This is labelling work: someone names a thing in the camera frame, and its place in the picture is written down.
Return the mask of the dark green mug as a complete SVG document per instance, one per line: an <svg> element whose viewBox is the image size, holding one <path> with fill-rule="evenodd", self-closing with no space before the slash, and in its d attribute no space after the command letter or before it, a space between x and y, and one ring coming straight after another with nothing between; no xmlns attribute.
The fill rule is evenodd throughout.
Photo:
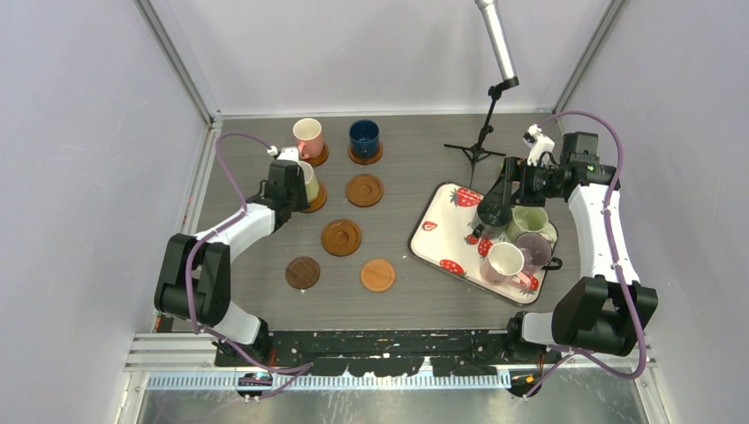
<svg viewBox="0 0 749 424"><path fill-rule="evenodd" d="M472 235L477 239L498 239L512 220L510 205L483 199L472 220Z"/></svg>

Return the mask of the yellow-green handled mug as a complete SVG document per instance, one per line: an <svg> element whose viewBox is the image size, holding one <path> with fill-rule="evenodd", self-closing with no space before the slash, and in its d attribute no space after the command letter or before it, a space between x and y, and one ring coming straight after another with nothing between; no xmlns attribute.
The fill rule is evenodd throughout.
<svg viewBox="0 0 749 424"><path fill-rule="evenodd" d="M305 161L300 161L299 167L303 172L307 202L312 204L320 195L320 185L314 167Z"/></svg>

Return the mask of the ridged wooden coaster three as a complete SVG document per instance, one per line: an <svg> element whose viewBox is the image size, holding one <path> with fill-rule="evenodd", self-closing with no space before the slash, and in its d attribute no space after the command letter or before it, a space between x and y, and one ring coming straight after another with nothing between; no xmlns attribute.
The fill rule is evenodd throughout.
<svg viewBox="0 0 749 424"><path fill-rule="evenodd" d="M309 207L303 210L303 213L311 214L320 210L325 205L327 199L328 199L327 189L323 183L320 183L318 196L313 201L310 202Z"/></svg>

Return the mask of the ridged wooden coaster one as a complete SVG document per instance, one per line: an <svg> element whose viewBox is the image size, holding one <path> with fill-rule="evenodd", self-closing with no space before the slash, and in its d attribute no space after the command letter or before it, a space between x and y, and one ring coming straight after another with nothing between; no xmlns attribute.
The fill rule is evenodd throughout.
<svg viewBox="0 0 749 424"><path fill-rule="evenodd" d="M313 168L323 165L329 158L329 147L326 143L322 146L322 151L318 156L305 159L306 163L309 163Z"/></svg>

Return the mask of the pink white red-handled mug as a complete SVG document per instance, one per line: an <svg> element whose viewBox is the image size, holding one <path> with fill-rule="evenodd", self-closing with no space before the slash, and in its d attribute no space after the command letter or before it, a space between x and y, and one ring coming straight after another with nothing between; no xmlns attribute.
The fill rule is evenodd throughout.
<svg viewBox="0 0 749 424"><path fill-rule="evenodd" d="M538 280L523 272L525 256L519 248L509 242L492 245L480 265L480 276L489 284L506 285L515 278L523 289L535 290Z"/></svg>

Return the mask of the white strawberry serving tray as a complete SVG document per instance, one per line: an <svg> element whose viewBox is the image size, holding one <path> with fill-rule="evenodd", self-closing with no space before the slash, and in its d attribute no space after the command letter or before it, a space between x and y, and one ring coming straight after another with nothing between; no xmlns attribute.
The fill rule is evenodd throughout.
<svg viewBox="0 0 749 424"><path fill-rule="evenodd" d="M518 276L508 283L488 282L480 274L480 265L486 254L493 245L512 243L514 239L505 229L479 236L473 234L474 227L479 223L476 208L481 199L480 193L457 183L440 184L433 191L412 231L408 241L409 250L426 264L485 292L519 307L529 306L539 298L547 272L559 269L561 262L554 259L526 282Z"/></svg>

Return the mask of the glossy amber wooden coaster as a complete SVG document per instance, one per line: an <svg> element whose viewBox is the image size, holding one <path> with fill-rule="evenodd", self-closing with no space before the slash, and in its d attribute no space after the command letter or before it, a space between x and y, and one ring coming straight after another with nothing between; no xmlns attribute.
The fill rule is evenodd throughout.
<svg viewBox="0 0 749 424"><path fill-rule="evenodd" d="M362 231L353 221L337 219L328 223L322 230L323 249L334 256L345 257L355 253L362 241Z"/></svg>

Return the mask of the ridged wooden coaster two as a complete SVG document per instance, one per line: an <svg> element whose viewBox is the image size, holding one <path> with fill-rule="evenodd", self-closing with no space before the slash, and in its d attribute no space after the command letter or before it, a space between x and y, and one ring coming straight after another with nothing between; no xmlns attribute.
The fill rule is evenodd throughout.
<svg viewBox="0 0 749 424"><path fill-rule="evenodd" d="M382 146L382 143L380 142L378 144L377 152L376 152L376 154L374 156L368 157L368 158L359 157L359 156L356 155L356 151L354 149L354 146L352 144L350 144L349 147L348 147L348 156L356 164L359 164L359 165L371 165L371 164L377 163L382 158L383 151L384 151L384 147Z"/></svg>

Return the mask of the ridged wooden coaster four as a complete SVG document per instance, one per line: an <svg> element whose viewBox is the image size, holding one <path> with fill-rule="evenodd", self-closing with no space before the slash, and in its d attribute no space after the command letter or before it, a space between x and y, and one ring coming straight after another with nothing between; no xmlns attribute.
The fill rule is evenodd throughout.
<svg viewBox="0 0 749 424"><path fill-rule="evenodd" d="M371 174L359 174L347 183L345 195L347 200L359 208L369 208L383 197L382 181Z"/></svg>

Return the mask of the dark walnut coaster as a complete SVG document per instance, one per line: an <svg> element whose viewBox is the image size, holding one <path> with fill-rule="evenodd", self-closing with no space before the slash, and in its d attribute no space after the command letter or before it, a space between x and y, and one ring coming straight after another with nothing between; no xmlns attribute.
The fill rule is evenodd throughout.
<svg viewBox="0 0 749 424"><path fill-rule="evenodd" d="M319 263L308 256L300 256L290 261L284 277L287 284L296 290L307 290L314 286L321 276Z"/></svg>

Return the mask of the dark blue mug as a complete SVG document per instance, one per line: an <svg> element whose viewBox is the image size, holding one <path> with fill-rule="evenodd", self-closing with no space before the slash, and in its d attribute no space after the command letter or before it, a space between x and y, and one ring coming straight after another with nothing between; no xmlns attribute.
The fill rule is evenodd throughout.
<svg viewBox="0 0 749 424"><path fill-rule="evenodd" d="M350 146L354 155L369 159L380 151L380 131L376 122L369 119L355 121L349 129Z"/></svg>

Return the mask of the light orange coaster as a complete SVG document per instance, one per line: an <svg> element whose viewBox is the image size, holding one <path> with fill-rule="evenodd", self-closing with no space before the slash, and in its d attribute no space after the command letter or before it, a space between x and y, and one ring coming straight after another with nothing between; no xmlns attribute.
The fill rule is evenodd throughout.
<svg viewBox="0 0 749 424"><path fill-rule="evenodd" d="M362 267L359 277L371 292L385 292L395 283L396 271L389 261L377 258Z"/></svg>

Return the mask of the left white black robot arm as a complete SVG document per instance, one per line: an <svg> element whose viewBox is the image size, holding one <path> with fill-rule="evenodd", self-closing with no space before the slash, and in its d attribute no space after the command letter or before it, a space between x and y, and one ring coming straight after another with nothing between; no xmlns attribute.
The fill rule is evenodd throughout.
<svg viewBox="0 0 749 424"><path fill-rule="evenodd" d="M251 366L263 364L271 352L271 343L261 336L267 323L231 300L231 265L308 207L299 161L274 160L261 190L236 213L197 234L171 236L157 278L155 309L238 343L241 359Z"/></svg>

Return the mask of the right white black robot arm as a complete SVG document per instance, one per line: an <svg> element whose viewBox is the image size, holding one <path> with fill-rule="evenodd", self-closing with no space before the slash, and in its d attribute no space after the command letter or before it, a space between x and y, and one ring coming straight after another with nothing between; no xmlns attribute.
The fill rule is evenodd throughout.
<svg viewBox="0 0 749 424"><path fill-rule="evenodd" d="M477 207L473 235L489 238L509 230L515 208L562 199L578 233L581 277L552 312L511 318L505 353L522 363L550 346L621 357L634 347L644 348L643 330L658 295L641 285L627 254L619 215L619 166L600 162L592 133L565 135L560 163L553 161L554 141L539 126L531 126L524 141L529 156L505 158L497 181Z"/></svg>

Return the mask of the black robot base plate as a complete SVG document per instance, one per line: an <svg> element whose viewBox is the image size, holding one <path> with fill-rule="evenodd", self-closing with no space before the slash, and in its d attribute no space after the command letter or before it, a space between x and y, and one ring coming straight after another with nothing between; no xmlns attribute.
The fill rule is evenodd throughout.
<svg viewBox="0 0 749 424"><path fill-rule="evenodd" d="M277 330L238 353L228 343L215 344L218 367L259 362L294 375L412 376L423 367L434 375L483 376L505 365L548 370L561 355L510 341L501 329L418 330Z"/></svg>

